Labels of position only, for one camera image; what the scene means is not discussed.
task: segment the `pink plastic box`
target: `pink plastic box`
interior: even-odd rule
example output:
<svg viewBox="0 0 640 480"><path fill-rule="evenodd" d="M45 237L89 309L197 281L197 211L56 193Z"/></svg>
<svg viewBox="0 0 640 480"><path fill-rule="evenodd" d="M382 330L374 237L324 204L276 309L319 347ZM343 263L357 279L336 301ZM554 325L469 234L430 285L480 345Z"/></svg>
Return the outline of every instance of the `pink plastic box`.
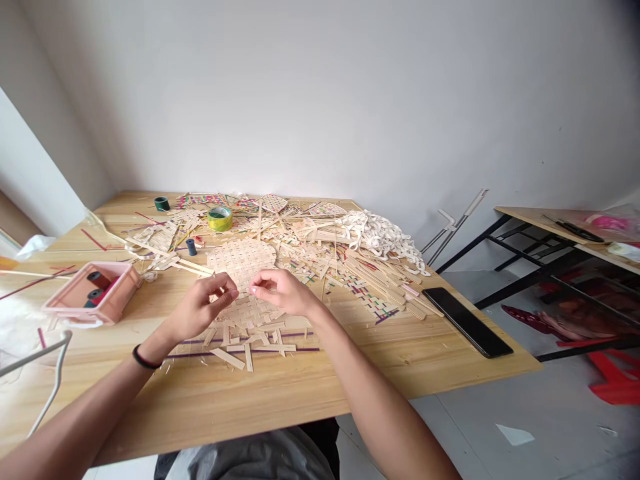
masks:
<svg viewBox="0 0 640 480"><path fill-rule="evenodd" d="M102 273L111 282L119 278L110 286L100 304L94 308L84 308L87 295L96 288L87 280L88 274L94 271ZM140 274L130 263L89 262L47 300L42 310L52 312L59 318L66 318L78 327L113 325L120 320L122 310L141 284Z"/></svg>

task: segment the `gray floor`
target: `gray floor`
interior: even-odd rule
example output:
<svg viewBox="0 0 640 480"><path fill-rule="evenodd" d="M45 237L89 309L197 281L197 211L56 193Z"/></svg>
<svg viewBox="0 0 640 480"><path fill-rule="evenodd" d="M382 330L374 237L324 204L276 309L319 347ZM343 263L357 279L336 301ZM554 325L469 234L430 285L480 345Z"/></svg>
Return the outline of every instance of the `gray floor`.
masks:
<svg viewBox="0 0 640 480"><path fill-rule="evenodd" d="M509 272L443 275L472 301L502 288ZM526 291L506 305L543 306ZM499 305L485 311L534 355L556 349L555 338L520 324ZM602 378L582 357L545 364L540 372L412 401L465 480L614 480L640 478L640 408L612 406L588 385ZM383 480L353 418L338 418L343 480ZM496 424L524 430L535 440L512 446ZM152 478L155 457L92 469L87 480Z"/></svg>

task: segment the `green thread spool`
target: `green thread spool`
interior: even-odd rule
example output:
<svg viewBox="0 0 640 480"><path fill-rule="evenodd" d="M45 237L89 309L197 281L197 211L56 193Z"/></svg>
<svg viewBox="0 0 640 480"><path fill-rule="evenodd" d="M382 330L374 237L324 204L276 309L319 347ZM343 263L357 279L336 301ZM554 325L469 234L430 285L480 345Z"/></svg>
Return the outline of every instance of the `green thread spool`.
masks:
<svg viewBox="0 0 640 480"><path fill-rule="evenodd" d="M169 205L169 199L166 197L156 197L153 199L155 203L155 208L158 211L169 211L171 210L171 206Z"/></svg>
<svg viewBox="0 0 640 480"><path fill-rule="evenodd" d="M224 207L216 207L207 214L209 228L215 231L227 231L233 226L231 210Z"/></svg>

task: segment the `black metal table leg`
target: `black metal table leg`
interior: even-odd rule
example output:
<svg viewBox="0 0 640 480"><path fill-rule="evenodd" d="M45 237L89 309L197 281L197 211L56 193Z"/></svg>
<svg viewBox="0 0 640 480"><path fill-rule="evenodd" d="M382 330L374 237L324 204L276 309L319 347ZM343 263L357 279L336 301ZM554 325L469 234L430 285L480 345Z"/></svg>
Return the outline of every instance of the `black metal table leg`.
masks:
<svg viewBox="0 0 640 480"><path fill-rule="evenodd" d="M540 247L541 245L544 245L546 242L548 242L549 240L554 238L554 236L555 235L553 233L550 233L550 234L544 236L543 238L541 238L540 240L538 240L537 242L534 242L532 245L528 246L524 250L522 250L522 252L531 253L532 251L536 250L536 248ZM510 266L510 264L512 264L513 262L515 262L516 260L521 259L521 258L522 258L522 255L514 255L509 260L507 260L506 262L504 262L504 263L498 265L496 268L494 268L494 271L502 271L505 268L507 268L508 266Z"/></svg>
<svg viewBox="0 0 640 480"><path fill-rule="evenodd" d="M536 283L544 280L550 275L560 273L563 270L572 268L578 263L583 262L589 258L592 258L590 254L582 250L573 249L570 252L564 254L562 257L538 268L538 270L531 272L530 274L522 277L520 280L516 280L510 285L507 285L501 290L492 293L488 297L483 298L475 304L478 310L487 308L494 303L498 303L505 298L508 298L522 290L532 287Z"/></svg>
<svg viewBox="0 0 640 480"><path fill-rule="evenodd" d="M480 235L478 235L474 240L472 240L470 242L470 244L468 244L466 247L464 247L462 250L460 250L458 253L456 253L454 256L452 256L449 260L447 260L445 262L445 264L442 265L442 267L438 268L438 270L436 270L435 272L437 274L440 274L440 273L444 272L446 269L448 269L450 266L452 266L454 263L456 263L458 260L460 260L462 257L464 257L478 243L482 242L482 240L484 240L487 235L490 235L493 232L495 232L496 230L498 230L498 228L502 227L510 219L511 219L510 215L507 215L506 213L503 213L502 217L498 218L498 220L496 220L493 223L492 226L490 226L488 229L484 230L484 232L482 232Z"/></svg>
<svg viewBox="0 0 640 480"><path fill-rule="evenodd" d="M545 353L544 355L538 355L535 359L539 362L546 362L549 360L558 360L560 358L574 357L576 355L584 355L585 353L591 353L595 351L602 351L608 349L624 350L628 348L640 347L640 335L633 337L626 337L623 339L611 340L608 342L595 343L586 347L576 347L567 350L560 350L552 353Z"/></svg>

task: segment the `yellow tape roll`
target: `yellow tape roll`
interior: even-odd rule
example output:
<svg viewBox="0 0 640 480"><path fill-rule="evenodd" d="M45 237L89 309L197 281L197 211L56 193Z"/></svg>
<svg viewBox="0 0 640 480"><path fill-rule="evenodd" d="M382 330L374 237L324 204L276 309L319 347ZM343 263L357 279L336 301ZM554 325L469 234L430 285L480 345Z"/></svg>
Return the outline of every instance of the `yellow tape roll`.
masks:
<svg viewBox="0 0 640 480"><path fill-rule="evenodd" d="M216 207L207 214L209 228L215 231L227 231L233 226L233 214L224 207Z"/></svg>

